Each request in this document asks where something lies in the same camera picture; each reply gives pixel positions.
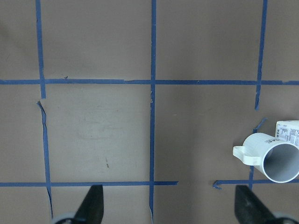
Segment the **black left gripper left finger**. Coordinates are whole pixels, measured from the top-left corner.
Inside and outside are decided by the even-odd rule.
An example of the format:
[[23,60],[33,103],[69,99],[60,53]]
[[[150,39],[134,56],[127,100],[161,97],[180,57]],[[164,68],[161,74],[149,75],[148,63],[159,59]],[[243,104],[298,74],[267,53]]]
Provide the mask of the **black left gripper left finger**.
[[93,185],[79,206],[73,221],[75,224],[100,224],[104,216],[102,185]]

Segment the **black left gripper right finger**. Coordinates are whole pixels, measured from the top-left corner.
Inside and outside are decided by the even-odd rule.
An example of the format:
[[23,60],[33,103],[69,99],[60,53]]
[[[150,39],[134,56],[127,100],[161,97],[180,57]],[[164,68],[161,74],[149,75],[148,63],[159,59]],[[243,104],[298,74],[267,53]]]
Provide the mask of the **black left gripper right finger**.
[[297,224],[287,216],[274,215],[246,185],[235,187],[235,217],[240,224]]

